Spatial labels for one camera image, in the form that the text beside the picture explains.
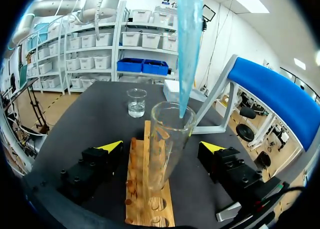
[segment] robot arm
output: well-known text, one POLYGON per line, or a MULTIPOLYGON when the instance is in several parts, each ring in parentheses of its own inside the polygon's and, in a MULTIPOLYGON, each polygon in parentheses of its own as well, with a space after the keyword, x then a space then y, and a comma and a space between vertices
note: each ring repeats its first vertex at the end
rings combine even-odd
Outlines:
POLYGON ((24 14, 11 41, 8 43, 4 58, 9 58, 16 45, 30 34, 35 17, 63 16, 78 12, 78 23, 86 24, 93 21, 97 22, 96 16, 99 19, 112 17, 117 12, 118 3, 119 0, 85 0, 85 4, 81 8, 80 0, 35 0, 24 14))

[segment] metal shelving unit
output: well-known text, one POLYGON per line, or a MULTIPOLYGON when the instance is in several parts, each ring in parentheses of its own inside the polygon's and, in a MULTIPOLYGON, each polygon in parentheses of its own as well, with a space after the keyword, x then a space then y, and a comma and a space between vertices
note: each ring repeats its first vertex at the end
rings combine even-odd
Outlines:
POLYGON ((178 74, 178 55, 177 51, 171 50, 163 50, 163 49, 154 49, 142 46, 123 46, 121 45, 121 32, 127 29, 145 29, 148 31, 155 31, 155 32, 171 32, 175 33, 177 28, 175 26, 164 25, 160 23, 151 23, 151 22, 127 22, 130 14, 130 10, 126 8, 126 1, 123 1, 120 5, 119 12, 121 13, 120 20, 117 20, 117 31, 116 31, 116 47, 115 47, 115 54, 114 54, 114 81, 118 81, 119 75, 129 75, 129 76, 140 76, 140 77, 148 77, 151 79, 169 79, 169 80, 179 80, 178 74), (151 52, 152 55, 163 54, 168 55, 168 57, 175 57, 175 75, 158 75, 158 74, 150 74, 150 73, 143 73, 143 72, 130 72, 130 71, 117 71, 117 61, 123 58, 125 51, 141 51, 141 56, 138 58, 145 58, 144 52, 151 52))
POLYGON ((112 50, 112 45, 78 48, 78 49, 68 50, 66 53, 68 54, 68 53, 88 52, 88 51, 96 51, 96 50, 112 50))
POLYGON ((168 80, 176 79, 176 77, 173 75, 158 75, 158 74, 150 74, 150 73, 143 73, 143 72, 131 72, 131 71, 120 71, 120 70, 118 70, 116 73, 124 74, 124 75, 147 77, 147 78, 159 78, 159 79, 168 79, 168 80))
POLYGON ((57 75, 60 77, 60 86, 57 86, 56 88, 35 88, 36 91, 43 92, 62 92, 65 93, 65 90, 68 90, 68 93, 77 92, 81 93, 84 91, 83 88, 72 88, 71 85, 71 78, 73 74, 88 74, 88 73, 99 73, 99 74, 111 74, 111 81, 118 81, 118 78, 120 75, 128 75, 128 76, 140 76, 140 77, 148 77, 151 79, 169 79, 169 80, 178 80, 178 52, 177 51, 170 51, 170 50, 163 50, 163 49, 153 49, 153 48, 147 48, 142 46, 122 46, 121 45, 121 32, 125 29, 134 28, 134 29, 145 29, 145 30, 151 30, 151 31, 157 31, 157 32, 170 32, 174 33, 177 31, 177 28, 170 25, 164 25, 159 23, 144 23, 144 22, 126 22, 129 18, 130 11, 126 8, 126 1, 122 1, 117 9, 116 19, 115 22, 105 22, 105 23, 99 23, 99 29, 113 29, 113 39, 112 39, 112 45, 110 46, 94 46, 94 47, 87 47, 87 48, 79 48, 79 49, 69 49, 68 48, 68 39, 72 38, 74 36, 74 33, 83 33, 83 32, 89 32, 92 31, 94 33, 95 27, 93 23, 87 24, 87 25, 81 25, 76 26, 75 28, 71 28, 70 26, 70 18, 71 15, 68 15, 68 23, 67 25, 63 23, 63 19, 66 17, 60 18, 60 27, 59 27, 59 33, 58 36, 55 38, 47 39, 46 41, 43 41, 39 43, 36 47, 29 50, 27 53, 35 51, 37 57, 38 57, 38 48, 56 41, 58 43, 58 54, 56 55, 49 55, 42 59, 36 60, 36 67, 37 67, 37 75, 29 76, 28 79, 32 78, 41 78, 46 76, 54 76, 57 75), (65 38, 64 43, 61 44, 61 39, 65 38), (97 51, 97 50, 110 50, 111 51, 111 67, 108 69, 87 69, 87 70, 67 70, 66 61, 70 59, 70 55, 77 53, 83 53, 83 52, 89 52, 89 51, 97 51), (158 75, 158 74, 150 74, 150 73, 143 73, 143 72, 128 72, 128 71, 117 71, 117 62, 123 57, 124 52, 142 52, 140 58, 144 58, 145 53, 148 53, 150 55, 167 55, 168 57, 172 58, 175 62, 175 75, 158 75), (59 68, 53 69, 52 71, 46 73, 46 74, 40 74, 39 71, 39 62, 50 60, 52 58, 57 58, 59 68))
POLYGON ((53 68, 52 70, 50 70, 49 72, 47 72, 45 74, 40 74, 40 69, 39 69, 40 62, 45 61, 45 60, 50 60, 53 58, 57 58, 57 65, 61 64, 61 56, 63 56, 63 53, 61 53, 61 39, 65 37, 64 35, 62 35, 62 31, 66 30, 66 28, 64 27, 64 17, 60 17, 60 18, 53 20, 48 25, 48 28, 50 27, 50 25, 52 25, 53 23, 55 23, 58 20, 60 20, 58 35, 39 43, 40 30, 36 31, 35 33, 33 33, 33 34, 36 34, 36 37, 37 37, 36 47, 34 47, 31 50, 26 52, 26 54, 29 54, 30 52, 35 53, 35 64, 36 64, 36 69, 37 69, 36 75, 28 76, 27 79, 38 78, 38 81, 40 82, 41 78, 46 77, 46 76, 59 76, 60 85, 58 85, 55 88, 43 88, 41 83, 39 84, 39 88, 33 88, 35 91, 40 91, 41 93, 43 93, 43 92, 59 92, 59 93, 65 94, 65 90, 67 88, 66 82, 64 80, 65 74, 63 75, 63 73, 65 71, 64 68, 61 68, 61 66, 58 66, 58 68, 53 68), (55 55, 49 55, 44 58, 38 59, 39 47, 45 46, 46 44, 52 43, 52 42, 58 43, 58 53, 55 55))
POLYGON ((119 50, 137 50, 137 51, 147 51, 147 52, 155 52, 155 53, 165 53, 165 54, 171 54, 178 56, 179 53, 177 51, 173 50, 163 50, 163 49, 153 49, 148 47, 142 47, 142 46, 119 46, 119 50))
POLYGON ((67 74, 77 74, 77 73, 112 73, 113 70, 112 68, 108 68, 108 69, 96 69, 96 68, 92 68, 92 69, 88 69, 88 70, 68 70, 66 73, 67 74))

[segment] ceiling light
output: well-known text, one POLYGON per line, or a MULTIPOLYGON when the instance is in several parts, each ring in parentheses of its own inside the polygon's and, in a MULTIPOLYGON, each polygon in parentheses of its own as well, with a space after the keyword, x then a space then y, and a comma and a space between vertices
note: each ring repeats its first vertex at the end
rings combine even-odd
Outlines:
POLYGON ((298 60, 297 58, 294 58, 294 63, 295 63, 298 67, 302 68, 303 70, 306 69, 306 64, 304 64, 302 61, 298 60))
POLYGON ((237 0, 251 13, 269 13, 268 9, 259 0, 237 0))
POLYGON ((315 63, 320 67, 320 50, 315 55, 315 63))

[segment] floor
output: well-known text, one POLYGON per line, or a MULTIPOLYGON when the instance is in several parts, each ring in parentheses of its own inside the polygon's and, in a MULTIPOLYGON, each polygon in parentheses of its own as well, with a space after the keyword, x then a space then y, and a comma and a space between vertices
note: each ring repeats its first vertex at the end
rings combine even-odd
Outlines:
MULTIPOLYGON (((45 92, 45 93, 35 92, 35 96, 40 103, 41 110, 44 112, 43 115, 45 117, 45 120, 47 121, 47 124, 51 128, 57 123, 57 121, 62 116, 62 114, 78 98, 79 95, 80 93, 72 93, 71 95, 68 95, 66 93, 66 95, 62 95, 61 93, 56 93, 56 92, 45 92)), ((16 105, 19 110, 20 120, 22 124, 28 128, 37 130, 36 128, 37 118, 30 104, 30 99, 27 91, 25 91, 18 98, 16 105)), ((256 128, 259 128, 259 126, 261 126, 262 123, 264 122, 265 118, 266 118, 265 116, 257 115, 257 117, 251 120, 251 122, 256 128)), ((241 119, 240 115, 237 112, 233 112, 231 119, 229 121, 229 126, 234 133, 236 133, 236 126, 238 125, 240 120, 241 120, 241 123, 245 123, 245 121, 241 119)), ((273 146, 273 148, 271 148, 271 152, 267 150, 268 145, 266 143, 262 144, 260 147, 256 148, 255 150, 250 151, 250 149, 247 146, 247 142, 243 140, 241 141, 241 143, 243 144, 244 148, 247 149, 253 161, 257 158, 258 154, 262 151, 265 151, 270 156, 271 166, 267 170, 263 170, 263 174, 262 174, 262 178, 264 181, 269 180, 269 178, 273 176, 277 168, 280 167, 280 165, 294 152, 294 150, 298 146, 298 143, 294 141, 292 137, 290 137, 289 141, 284 146, 284 148, 281 151, 278 151, 280 142, 277 141, 277 138, 273 133, 271 133, 271 135, 269 136, 269 140, 270 142, 274 141, 276 143, 276 145, 273 146)), ((302 173, 296 178, 296 180, 291 184, 291 186, 302 186, 303 180, 304 180, 304 175, 302 173)), ((274 209, 276 218, 279 217, 281 212, 287 210, 291 206, 291 204, 295 201, 298 195, 299 195, 298 192, 290 192, 282 198, 281 202, 274 209)))

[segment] black stool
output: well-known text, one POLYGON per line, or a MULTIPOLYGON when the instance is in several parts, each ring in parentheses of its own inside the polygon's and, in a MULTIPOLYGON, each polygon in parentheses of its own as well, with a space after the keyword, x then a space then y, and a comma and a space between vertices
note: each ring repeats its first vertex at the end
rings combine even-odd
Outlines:
MULTIPOLYGON (((252 108, 243 106, 240 110, 240 116, 243 116, 245 118, 255 119, 256 113, 252 108)), ((242 140, 245 140, 248 143, 252 142, 255 138, 254 132, 251 130, 250 127, 248 127, 245 124, 237 125, 235 130, 236 130, 237 135, 242 140)))

